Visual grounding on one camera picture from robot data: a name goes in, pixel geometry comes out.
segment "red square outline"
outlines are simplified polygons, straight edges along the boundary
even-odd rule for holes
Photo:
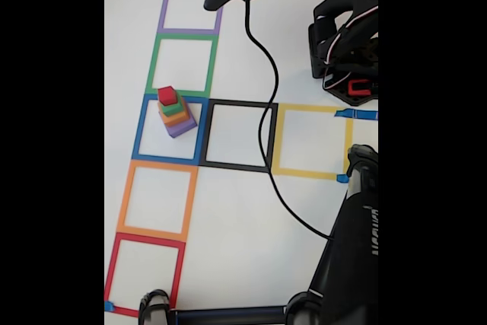
[[[147,237],[134,234],[124,234],[122,232],[117,232],[115,235],[115,243],[113,243],[112,256],[110,258],[110,266],[108,267],[107,283],[105,284],[104,300],[109,301],[110,289],[112,288],[113,274],[115,273],[116,259],[119,254],[120,241],[136,241],[139,243],[160,245],[162,247],[175,247],[177,248],[177,260],[176,269],[174,270],[173,288],[170,290],[169,306],[170,308],[176,307],[177,292],[180,287],[181,280],[181,269],[183,268],[183,258],[184,249],[186,245],[181,241],[174,241],[169,239],[161,239],[158,237]],[[148,288],[147,292],[152,291],[156,288]],[[115,314],[138,317],[138,310],[132,310],[129,308],[115,306]]]

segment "blue tape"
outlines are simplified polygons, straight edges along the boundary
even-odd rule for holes
[[[348,183],[349,182],[349,176],[347,174],[338,174],[336,176],[336,181],[339,183]]]
[[[105,311],[106,312],[114,312],[115,306],[110,301],[105,301]]]
[[[346,110],[337,110],[335,117],[355,118],[355,119],[368,119],[371,121],[379,120],[378,110],[354,110],[347,108]]]

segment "black square outline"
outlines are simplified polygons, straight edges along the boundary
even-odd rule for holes
[[[232,169],[232,170],[245,170],[245,171],[256,171],[260,173],[267,173],[267,167],[255,167],[253,165],[245,164],[232,164],[232,163],[219,163],[217,161],[207,161],[206,154],[208,152],[208,142],[210,136],[210,130],[212,128],[213,120],[213,110],[216,104],[223,104],[225,106],[236,106],[236,107],[256,107],[256,108],[266,108],[267,103],[264,102],[249,102],[245,100],[226,100],[226,99],[210,99],[208,102],[208,112],[206,115],[205,122],[205,132],[203,134],[203,143],[201,148],[201,156],[199,159],[200,167],[220,167],[221,169]],[[275,126],[277,123],[277,112],[278,104],[271,104],[270,108],[272,111],[271,121],[269,125],[269,143],[267,145],[267,161],[269,162],[269,167],[272,169],[272,154],[274,152],[274,140],[275,140]]]

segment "blue square outline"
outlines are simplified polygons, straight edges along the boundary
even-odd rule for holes
[[[205,123],[206,115],[208,113],[208,98],[204,97],[190,97],[185,96],[184,100],[187,103],[199,103],[202,105],[201,115],[199,117],[198,123],[198,135],[196,136],[196,146],[193,159],[184,158],[171,158],[168,156],[156,156],[156,155],[141,155],[138,153],[140,149],[140,142],[142,140],[142,133],[145,124],[145,115],[147,113],[147,108],[150,100],[157,100],[158,96],[156,94],[144,94],[144,100],[142,101],[142,108],[140,117],[138,118],[137,133],[135,135],[134,148],[132,150],[132,159],[143,160],[143,161],[156,161],[160,163],[171,163],[171,164],[186,164],[186,165],[199,165],[199,159],[201,155],[203,135],[205,134]]]

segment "square outline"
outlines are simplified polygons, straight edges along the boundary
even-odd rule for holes
[[[223,7],[219,8],[216,12],[215,26],[213,29],[195,29],[195,28],[164,28],[164,22],[166,21],[167,5],[169,0],[162,1],[161,15],[158,22],[158,33],[185,33],[185,34],[220,34],[221,15],[223,13]]]
[[[177,92],[183,97],[204,97],[209,98],[212,89],[213,71],[215,70],[216,50],[218,48],[218,35],[206,34],[183,34],[183,33],[158,33],[155,37],[154,49],[152,50],[151,66],[149,67],[149,75],[147,83],[145,84],[146,94],[157,95],[158,90],[152,87],[154,82],[155,68],[158,63],[159,49],[161,48],[162,40],[195,40],[195,41],[211,41],[212,50],[210,51],[210,60],[208,62],[208,71],[206,73],[206,83],[204,91],[186,91],[177,89]]]
[[[144,94],[144,100],[142,101],[142,110],[140,113],[140,117],[138,118],[137,133],[135,134],[135,142],[132,150],[132,159],[142,161],[154,161],[159,163],[198,165],[199,157],[201,155],[202,140],[205,132],[206,114],[208,112],[208,99],[202,97],[186,96],[184,98],[188,104],[198,103],[202,105],[201,115],[198,124],[198,135],[196,136],[195,154],[193,156],[193,159],[171,158],[168,156],[144,155],[138,153],[138,151],[140,150],[142,133],[144,132],[145,116],[147,114],[149,101],[157,99],[158,96],[156,94]]]
[[[116,261],[119,255],[120,241],[135,241],[138,243],[159,245],[162,247],[175,247],[177,248],[177,260],[176,269],[174,270],[173,288],[170,291],[170,308],[174,308],[177,302],[177,292],[180,287],[181,269],[183,268],[184,250],[186,244],[180,241],[172,241],[168,239],[160,239],[156,237],[145,237],[132,234],[124,234],[117,232],[115,235],[115,242],[113,243],[112,256],[110,258],[110,265],[108,266],[107,283],[105,284],[105,292],[103,294],[104,300],[109,301],[110,291],[112,289],[113,275],[115,273]],[[138,310],[132,310],[130,308],[115,306],[114,314],[138,317]]]
[[[201,157],[199,159],[199,165],[202,167],[220,167],[222,169],[233,169],[233,170],[245,170],[245,171],[256,171],[260,173],[267,173],[267,167],[256,167],[253,165],[245,164],[232,164],[232,163],[221,163],[217,161],[207,161],[206,154],[208,152],[208,142],[210,131],[212,128],[213,110],[216,104],[221,104],[225,106],[237,106],[237,107],[256,107],[256,108],[266,108],[267,103],[265,102],[249,102],[245,100],[226,100],[226,99],[210,99],[208,104],[208,116],[206,117],[205,123],[205,134],[203,137],[203,144],[201,149]],[[270,108],[272,111],[271,120],[269,124],[269,142],[267,145],[267,160],[269,161],[269,167],[272,171],[272,154],[274,152],[274,141],[275,141],[275,128],[278,116],[278,104],[271,104]]]
[[[282,150],[282,133],[284,132],[284,119],[287,110],[300,110],[305,112],[321,112],[321,113],[335,113],[337,110],[342,110],[343,107],[328,107],[328,106],[309,106],[306,104],[287,104],[279,103],[278,120],[275,127],[275,142],[274,142],[274,161],[272,162],[272,173],[274,175],[290,175],[292,177],[305,177],[314,179],[330,179],[336,180],[338,173],[318,172],[314,170],[301,170],[281,167],[281,150]],[[349,168],[348,153],[352,146],[353,138],[353,119],[345,118],[345,148],[343,158],[343,173],[345,174]]]
[[[135,176],[135,169],[137,167],[149,167],[149,168],[162,169],[162,170],[178,170],[178,171],[186,171],[190,173],[188,194],[186,196],[183,224],[181,226],[180,233],[154,230],[151,228],[136,228],[133,226],[127,226],[125,224],[127,211],[129,210],[129,200],[130,200],[130,194],[132,193],[132,184]],[[197,176],[198,176],[198,167],[194,167],[191,165],[154,163],[153,161],[131,160],[129,165],[129,172],[127,174],[127,181],[123,192],[122,206],[120,207],[119,220],[116,224],[117,232],[124,233],[124,234],[134,234],[139,236],[156,237],[160,239],[169,239],[169,240],[186,242],[186,239],[188,237],[189,221],[191,220],[191,211],[193,210],[193,200],[195,197]]]

